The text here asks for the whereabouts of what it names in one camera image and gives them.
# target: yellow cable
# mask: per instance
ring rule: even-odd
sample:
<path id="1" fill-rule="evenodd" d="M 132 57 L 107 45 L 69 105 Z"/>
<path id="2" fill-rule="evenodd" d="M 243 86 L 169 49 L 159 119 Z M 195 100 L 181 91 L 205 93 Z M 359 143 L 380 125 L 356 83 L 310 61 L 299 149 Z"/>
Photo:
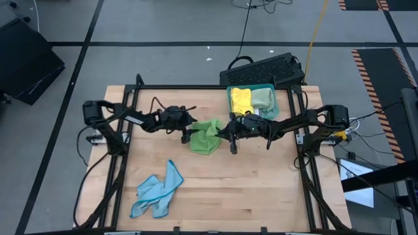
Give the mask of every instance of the yellow cable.
<path id="1" fill-rule="evenodd" d="M 311 50 L 312 50 L 312 44 L 315 42 L 316 35 L 318 34 L 319 26 L 321 25 L 322 18 L 325 15 L 325 11 L 327 10 L 328 0 L 324 0 L 324 5 L 322 7 L 321 15 L 319 16 L 318 22 L 315 26 L 315 31 L 313 32 L 312 41 L 309 44 L 309 50 L 308 50 L 308 58 L 306 58 L 306 65 L 305 65 L 305 77 L 303 78 L 303 82 L 305 82 L 305 79 L 308 75 L 308 69 L 309 69 L 309 59 L 311 58 Z"/>

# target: orange and black striped tape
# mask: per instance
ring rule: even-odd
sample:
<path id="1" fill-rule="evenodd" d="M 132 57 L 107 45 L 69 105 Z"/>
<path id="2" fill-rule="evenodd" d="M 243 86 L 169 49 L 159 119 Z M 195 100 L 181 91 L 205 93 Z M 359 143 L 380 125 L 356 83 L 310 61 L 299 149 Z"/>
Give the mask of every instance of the orange and black striped tape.
<path id="1" fill-rule="evenodd" d="M 402 151 L 399 148 L 398 142 L 396 141 L 396 138 L 394 137 L 394 134 L 392 133 L 391 126 L 389 125 L 389 121 L 386 118 L 385 112 L 381 110 L 381 104 L 378 98 L 378 95 L 376 94 L 376 91 L 374 90 L 372 81 L 370 80 L 368 73 L 366 71 L 366 68 L 364 67 L 364 64 L 360 58 L 360 54 L 357 50 L 352 50 L 351 53 L 353 54 L 355 64 L 357 65 L 357 68 L 359 69 L 361 78 L 363 80 L 364 86 L 366 87 L 368 96 L 370 97 L 370 100 L 372 101 L 372 105 L 376 111 L 379 111 L 377 113 L 380 125 L 385 131 L 386 139 L 392 149 L 393 155 L 397 161 L 397 163 L 404 163 L 404 156 L 402 154 Z"/>
<path id="2" fill-rule="evenodd" d="M 404 69 L 404 72 L 405 72 L 406 76 L 408 77 L 408 80 L 410 81 L 411 85 L 416 87 L 417 85 L 415 84 L 415 82 L 413 81 L 413 78 L 411 77 L 410 73 L 406 69 L 404 62 L 402 62 L 402 59 L 400 58 L 400 55 L 398 54 L 398 52 L 396 51 L 395 48 L 392 48 L 392 50 L 393 50 L 394 54 L 397 56 L 397 58 L 399 60 L 399 63 L 400 63 L 400 66 L 402 66 L 402 68 Z"/>
<path id="3" fill-rule="evenodd" d="M 378 4 L 379 10 L 389 10 L 389 5 L 386 0 L 376 0 L 376 3 Z"/>
<path id="4" fill-rule="evenodd" d="M 341 10 L 346 10 L 346 2 L 344 0 L 338 0 Z"/>

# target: yellow cloth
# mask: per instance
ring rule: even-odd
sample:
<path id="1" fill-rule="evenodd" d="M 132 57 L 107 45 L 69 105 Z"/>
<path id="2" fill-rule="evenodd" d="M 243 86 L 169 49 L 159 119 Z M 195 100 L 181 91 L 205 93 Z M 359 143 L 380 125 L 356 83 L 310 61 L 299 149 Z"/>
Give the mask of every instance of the yellow cloth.
<path id="1" fill-rule="evenodd" d="M 236 115 L 244 115 L 247 111 L 254 113 L 251 105 L 251 90 L 234 87 L 231 91 L 232 110 Z"/>

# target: white paper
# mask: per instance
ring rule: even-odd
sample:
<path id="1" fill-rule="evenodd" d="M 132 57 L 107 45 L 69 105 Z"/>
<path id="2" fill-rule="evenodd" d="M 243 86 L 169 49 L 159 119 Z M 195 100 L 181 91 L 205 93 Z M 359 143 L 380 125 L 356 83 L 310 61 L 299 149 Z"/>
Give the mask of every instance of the white paper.
<path id="1" fill-rule="evenodd" d="M 366 168 L 364 166 L 351 163 L 349 161 L 341 159 L 340 164 L 347 167 L 348 170 L 352 171 L 357 176 L 362 174 L 373 172 L 372 169 Z M 347 171 L 344 167 L 340 166 L 340 177 L 341 180 L 346 180 L 348 178 L 355 177 L 352 173 Z M 350 202 L 355 202 L 363 206 L 368 206 L 370 208 L 374 207 L 374 192 L 373 188 L 360 189 L 348 193 L 344 193 L 346 200 Z"/>

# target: light blue cloth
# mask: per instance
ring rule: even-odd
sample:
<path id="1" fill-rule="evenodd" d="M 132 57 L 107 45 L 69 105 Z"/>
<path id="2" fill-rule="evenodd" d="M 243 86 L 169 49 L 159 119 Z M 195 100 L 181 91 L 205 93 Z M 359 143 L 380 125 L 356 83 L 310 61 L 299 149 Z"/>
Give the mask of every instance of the light blue cloth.
<path id="1" fill-rule="evenodd" d="M 157 176 L 152 175 L 137 187 L 139 201 L 133 204 L 130 217 L 141 216 L 151 205 L 152 217 L 162 218 L 168 215 L 174 191 L 183 181 L 174 163 L 168 160 L 165 181 L 159 181 Z"/>

